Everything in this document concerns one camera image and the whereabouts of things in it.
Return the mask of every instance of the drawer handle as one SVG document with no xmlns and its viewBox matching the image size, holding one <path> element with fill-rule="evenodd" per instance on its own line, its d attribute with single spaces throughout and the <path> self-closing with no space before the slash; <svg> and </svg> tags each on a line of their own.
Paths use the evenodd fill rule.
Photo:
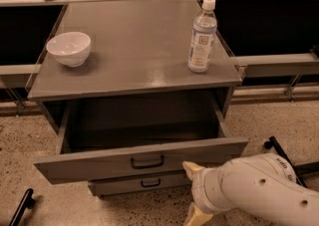
<svg viewBox="0 0 319 226">
<path fill-rule="evenodd" d="M 153 165 L 136 166 L 134 164 L 134 159 L 133 158 L 131 159 L 131 167 L 133 169 L 145 169 L 145 168 L 159 167 L 159 166 L 163 166 L 163 163 L 164 163 L 164 161 L 163 161 L 163 156 L 162 155 L 160 156 L 160 163 L 153 164 Z"/>
<path fill-rule="evenodd" d="M 143 188 L 149 188 L 149 187 L 157 187 L 157 186 L 160 186 L 160 179 L 159 179 L 158 182 L 155 183 L 155 184 L 147 184 L 147 185 L 145 185 L 145 184 L 143 183 L 143 181 L 141 181 L 141 186 L 142 186 Z"/>
</svg>

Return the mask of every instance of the plastic bottle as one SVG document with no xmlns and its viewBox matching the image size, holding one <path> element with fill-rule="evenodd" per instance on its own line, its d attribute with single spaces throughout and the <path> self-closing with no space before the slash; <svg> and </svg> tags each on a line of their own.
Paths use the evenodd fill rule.
<svg viewBox="0 0 319 226">
<path fill-rule="evenodd" d="M 201 11 L 193 22 L 188 67 L 196 73 L 207 71 L 209 66 L 217 29 L 214 9 L 215 0 L 203 0 Z"/>
</svg>

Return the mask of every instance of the bottle label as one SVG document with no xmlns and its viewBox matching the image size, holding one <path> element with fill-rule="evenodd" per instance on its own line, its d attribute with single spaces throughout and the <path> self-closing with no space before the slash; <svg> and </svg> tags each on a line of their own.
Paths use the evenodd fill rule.
<svg viewBox="0 0 319 226">
<path fill-rule="evenodd" d="M 192 69 L 207 68 L 209 54 L 214 42 L 216 26 L 203 28 L 193 26 L 188 65 Z"/>
</svg>

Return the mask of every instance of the white cap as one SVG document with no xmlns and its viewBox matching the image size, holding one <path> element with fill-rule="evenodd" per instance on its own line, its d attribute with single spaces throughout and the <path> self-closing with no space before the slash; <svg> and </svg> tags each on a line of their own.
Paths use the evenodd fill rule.
<svg viewBox="0 0 319 226">
<path fill-rule="evenodd" d="M 202 9 L 207 11 L 212 11 L 215 9 L 215 0 L 203 0 Z"/>
</svg>

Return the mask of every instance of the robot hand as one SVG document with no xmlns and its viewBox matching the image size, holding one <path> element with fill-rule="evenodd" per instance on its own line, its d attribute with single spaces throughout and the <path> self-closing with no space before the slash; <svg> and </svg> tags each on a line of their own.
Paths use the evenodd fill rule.
<svg viewBox="0 0 319 226">
<path fill-rule="evenodd" d="M 297 185 L 293 168 L 279 155 L 236 158 L 216 168 L 192 162 L 183 167 L 192 180 L 194 199 L 188 226 L 236 207 L 279 225 L 319 225 L 319 193 Z"/>
</svg>

